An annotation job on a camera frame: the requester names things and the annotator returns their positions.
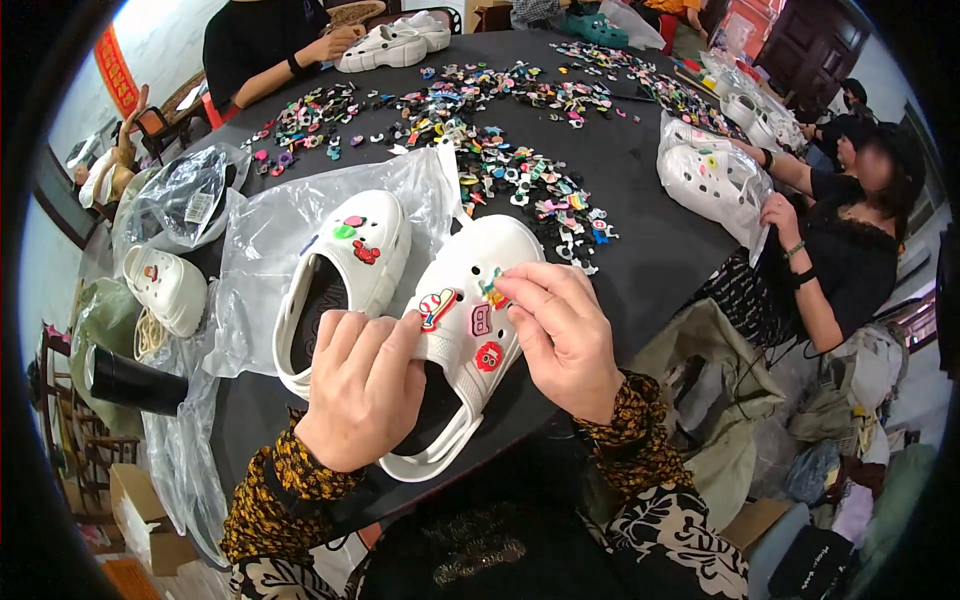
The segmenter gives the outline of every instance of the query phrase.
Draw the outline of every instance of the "clog insole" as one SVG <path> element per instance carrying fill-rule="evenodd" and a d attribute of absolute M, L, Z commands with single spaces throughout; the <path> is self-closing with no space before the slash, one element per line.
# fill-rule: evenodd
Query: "clog insole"
<path fill-rule="evenodd" d="M 328 310 L 347 310 L 347 287 L 340 272 L 324 256 L 317 255 L 310 278 L 310 289 L 303 301 L 300 320 L 294 330 L 290 346 L 290 366 L 293 372 L 304 372 L 313 361 L 317 345 L 320 317 Z"/>

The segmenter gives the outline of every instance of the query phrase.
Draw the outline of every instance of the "floral patterned sleeve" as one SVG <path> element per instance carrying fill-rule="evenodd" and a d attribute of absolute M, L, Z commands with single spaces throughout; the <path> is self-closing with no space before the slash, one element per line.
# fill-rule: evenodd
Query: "floral patterned sleeve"
<path fill-rule="evenodd" d="M 611 487 L 628 496 L 663 484 L 693 487 L 676 448 L 666 440 L 666 406 L 657 401 L 660 386 L 647 375 L 623 371 L 609 425 L 577 422 L 596 442 L 597 466 Z"/>
<path fill-rule="evenodd" d="M 290 409 L 290 429 L 253 456 L 233 493 L 220 548 L 233 565 L 237 598 L 339 597 L 313 569 L 309 550 L 328 540 L 325 505 L 350 492 L 363 471 L 321 465 L 293 433 L 303 414 Z"/>

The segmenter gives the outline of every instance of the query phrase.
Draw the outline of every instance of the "black cylinder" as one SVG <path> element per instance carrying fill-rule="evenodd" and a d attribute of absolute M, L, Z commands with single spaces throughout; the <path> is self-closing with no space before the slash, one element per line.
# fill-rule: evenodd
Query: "black cylinder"
<path fill-rule="evenodd" d="M 84 375 L 93 397 L 148 413 L 175 417 L 186 398 L 186 377 L 141 365 L 96 344 L 86 351 Z"/>

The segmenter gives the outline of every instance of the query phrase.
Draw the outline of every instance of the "black and yellow patterned clothing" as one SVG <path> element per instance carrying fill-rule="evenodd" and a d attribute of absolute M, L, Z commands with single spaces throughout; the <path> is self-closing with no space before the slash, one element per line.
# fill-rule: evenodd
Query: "black and yellow patterned clothing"
<path fill-rule="evenodd" d="M 580 424 L 613 488 L 629 497 L 601 529 L 575 510 L 522 499 L 435 501 L 391 524 L 351 576 L 346 598 L 745 598 L 746 563 L 707 526 L 708 510 L 665 440 L 659 388 L 627 377 L 610 425 Z M 238 598 L 340 598 L 308 550 L 327 541 L 325 507 L 362 471 L 320 465 L 291 429 L 251 461 L 221 547 Z"/>

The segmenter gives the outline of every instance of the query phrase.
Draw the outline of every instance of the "hand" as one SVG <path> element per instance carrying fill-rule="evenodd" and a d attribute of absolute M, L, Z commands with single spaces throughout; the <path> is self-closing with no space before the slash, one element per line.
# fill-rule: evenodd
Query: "hand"
<path fill-rule="evenodd" d="M 791 251 L 800 244 L 800 227 L 797 225 L 797 211 L 783 197 L 783 194 L 771 194 L 760 210 L 761 225 L 776 225 L 780 245 L 785 251 Z"/>
<path fill-rule="evenodd" d="M 610 424 L 624 375 L 613 361 L 610 322 L 584 272 L 529 262 L 493 285 L 514 301 L 507 317 L 534 384 L 574 417 Z"/>
<path fill-rule="evenodd" d="M 397 321 L 328 310 L 320 319 L 310 407 L 294 433 L 330 470 L 350 472 L 393 450 L 413 430 L 423 401 L 423 361 L 410 355 L 423 319 Z"/>
<path fill-rule="evenodd" d="M 352 27 L 340 27 L 317 41 L 311 42 L 309 46 L 303 48 L 302 52 L 310 62 L 336 60 L 344 55 L 347 48 L 349 48 L 358 37 Z"/>

